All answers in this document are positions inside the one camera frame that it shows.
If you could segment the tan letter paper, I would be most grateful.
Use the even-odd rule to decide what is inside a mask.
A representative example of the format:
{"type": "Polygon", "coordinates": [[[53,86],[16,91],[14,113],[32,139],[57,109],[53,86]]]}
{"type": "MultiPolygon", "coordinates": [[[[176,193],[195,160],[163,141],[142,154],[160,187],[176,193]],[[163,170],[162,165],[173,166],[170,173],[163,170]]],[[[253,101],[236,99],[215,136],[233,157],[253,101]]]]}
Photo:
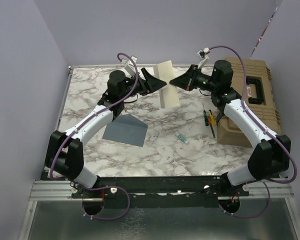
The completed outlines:
{"type": "Polygon", "coordinates": [[[160,107],[163,109],[175,108],[180,105],[177,87],[170,84],[170,81],[175,78],[173,72],[172,61],[164,61],[153,67],[154,76],[166,83],[159,90],[160,107]]]}

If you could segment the grey-blue envelope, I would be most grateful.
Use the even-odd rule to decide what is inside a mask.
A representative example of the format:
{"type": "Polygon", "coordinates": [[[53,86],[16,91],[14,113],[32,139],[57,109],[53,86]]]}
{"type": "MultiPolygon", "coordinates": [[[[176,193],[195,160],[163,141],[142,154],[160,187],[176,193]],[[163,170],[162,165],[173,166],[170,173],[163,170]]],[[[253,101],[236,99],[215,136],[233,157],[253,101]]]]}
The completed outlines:
{"type": "Polygon", "coordinates": [[[120,115],[109,123],[102,139],[143,147],[148,125],[131,114],[120,115]]]}

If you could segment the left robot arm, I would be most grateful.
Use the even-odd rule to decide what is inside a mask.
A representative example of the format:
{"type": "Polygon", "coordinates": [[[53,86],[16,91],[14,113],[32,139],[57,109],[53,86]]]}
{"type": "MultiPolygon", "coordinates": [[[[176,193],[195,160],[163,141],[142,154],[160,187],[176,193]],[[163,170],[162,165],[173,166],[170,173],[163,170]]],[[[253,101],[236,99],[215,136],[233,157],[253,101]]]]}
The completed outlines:
{"type": "Polygon", "coordinates": [[[64,132],[56,130],[50,135],[44,165],[51,173],[57,172],[82,185],[84,193],[91,198],[100,193],[101,186],[97,182],[98,176],[84,166],[84,146],[121,114],[128,97],[146,96],[167,85],[145,68],[141,73],[142,77],[138,74],[127,77],[121,70],[112,71],[107,89],[92,112],[70,129],[64,132]]]}

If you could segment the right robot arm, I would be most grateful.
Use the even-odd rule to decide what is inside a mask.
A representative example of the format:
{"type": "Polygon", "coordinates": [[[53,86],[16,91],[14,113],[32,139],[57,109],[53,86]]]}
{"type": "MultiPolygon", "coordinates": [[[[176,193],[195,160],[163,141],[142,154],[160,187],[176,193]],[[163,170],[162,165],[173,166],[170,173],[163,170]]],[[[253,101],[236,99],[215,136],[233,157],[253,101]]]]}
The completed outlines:
{"type": "Polygon", "coordinates": [[[249,107],[242,96],[231,86],[234,71],[230,62],[217,60],[210,76],[192,64],[189,69],[169,83],[185,91],[200,89],[210,92],[213,105],[219,110],[218,119],[231,119],[254,148],[247,163],[226,172],[220,177],[220,191],[230,196],[238,186],[268,179],[289,168],[291,140],[268,128],[249,107]]]}

